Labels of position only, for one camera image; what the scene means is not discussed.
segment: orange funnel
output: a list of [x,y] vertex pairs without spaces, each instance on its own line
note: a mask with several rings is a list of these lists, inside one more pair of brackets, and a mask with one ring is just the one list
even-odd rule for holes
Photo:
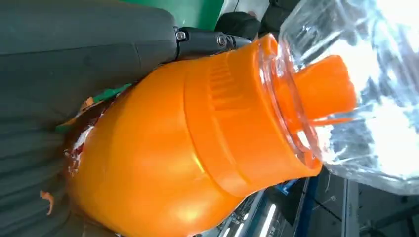
[[[268,76],[260,69],[261,55],[275,60],[272,36],[237,51],[162,66],[120,96],[85,142],[70,182],[76,202],[125,236],[187,237],[218,225],[257,190],[317,175],[321,162],[310,153],[311,162],[301,162],[289,131],[280,126],[269,82],[261,79]],[[310,120],[352,106],[351,98],[317,105],[328,96],[350,97],[318,85],[334,83],[319,78],[328,73],[327,63],[344,67],[337,58],[328,59],[321,70],[314,65],[298,74]],[[277,81],[276,101],[284,104],[279,109],[296,132],[290,93],[281,78],[271,78]]]

